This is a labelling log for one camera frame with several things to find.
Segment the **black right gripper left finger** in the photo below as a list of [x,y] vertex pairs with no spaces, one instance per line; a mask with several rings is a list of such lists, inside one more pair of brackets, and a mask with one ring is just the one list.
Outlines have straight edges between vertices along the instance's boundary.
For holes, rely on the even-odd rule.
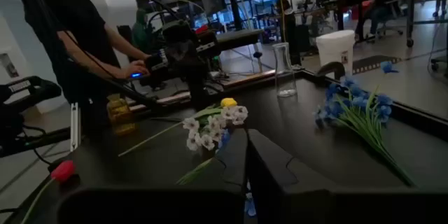
[[75,159],[80,186],[59,203],[58,223],[242,223],[247,134],[235,130],[191,181],[181,178],[201,163],[180,131],[147,147],[113,157],[87,149]]

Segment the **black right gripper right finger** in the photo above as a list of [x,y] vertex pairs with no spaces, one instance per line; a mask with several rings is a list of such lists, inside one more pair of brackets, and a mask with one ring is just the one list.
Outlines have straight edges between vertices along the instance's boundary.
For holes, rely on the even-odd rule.
[[256,129],[248,179],[259,223],[446,223],[447,193],[334,183]]

